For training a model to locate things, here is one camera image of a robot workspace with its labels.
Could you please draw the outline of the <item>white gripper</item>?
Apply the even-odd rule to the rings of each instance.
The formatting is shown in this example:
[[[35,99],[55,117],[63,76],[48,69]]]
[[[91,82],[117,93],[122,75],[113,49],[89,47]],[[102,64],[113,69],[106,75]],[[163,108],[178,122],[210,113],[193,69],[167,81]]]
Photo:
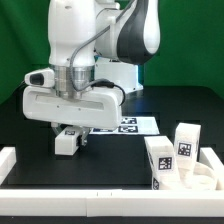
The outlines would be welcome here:
[[[114,130],[119,126],[121,101],[117,89],[95,87],[80,98],[63,99],[52,88],[29,86],[23,93],[23,113],[29,119],[52,122],[56,136],[62,132],[60,124],[81,126],[79,145],[85,146],[89,128]]]

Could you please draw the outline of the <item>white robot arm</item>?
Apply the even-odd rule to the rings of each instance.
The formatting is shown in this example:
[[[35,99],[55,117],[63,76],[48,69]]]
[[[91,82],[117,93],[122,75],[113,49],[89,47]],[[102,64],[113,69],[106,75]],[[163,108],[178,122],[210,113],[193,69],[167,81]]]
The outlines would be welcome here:
[[[70,125],[79,144],[92,128],[114,130],[125,91],[105,77],[95,79],[97,56],[139,65],[158,51],[158,0],[130,0],[119,10],[105,0],[50,0],[49,66],[25,75],[23,113]]]

